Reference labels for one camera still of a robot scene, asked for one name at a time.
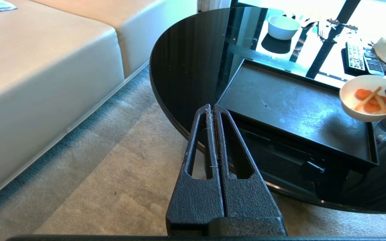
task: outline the sofa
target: sofa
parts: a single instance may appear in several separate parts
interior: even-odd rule
[[[7,0],[0,12],[0,189],[148,63],[197,0]]]

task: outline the black tray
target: black tray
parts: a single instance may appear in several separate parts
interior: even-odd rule
[[[371,123],[342,109],[339,88],[244,59],[217,102],[235,122],[353,170],[379,165]]]

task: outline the carrot stick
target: carrot stick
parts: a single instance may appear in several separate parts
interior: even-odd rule
[[[386,113],[386,106],[385,106],[385,103],[384,103],[383,99],[381,98],[381,96],[380,95],[376,95],[375,99],[378,101],[379,106],[382,109],[383,113]]]
[[[366,99],[364,99],[363,101],[360,102],[360,104],[358,104],[354,110],[356,111],[359,111],[371,98],[373,98],[380,90],[382,89],[382,87],[378,87],[377,89],[375,89],[375,91],[373,91]]]

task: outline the floor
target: floor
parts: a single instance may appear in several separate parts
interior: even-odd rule
[[[166,235],[186,143],[142,70],[0,191],[0,241],[19,234]],[[197,165],[195,172],[203,174]],[[386,236],[386,215],[274,197],[289,235]]]

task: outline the white sofa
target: white sofa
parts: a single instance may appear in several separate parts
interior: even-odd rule
[[[0,189],[148,63],[197,0],[7,0],[0,12]]]

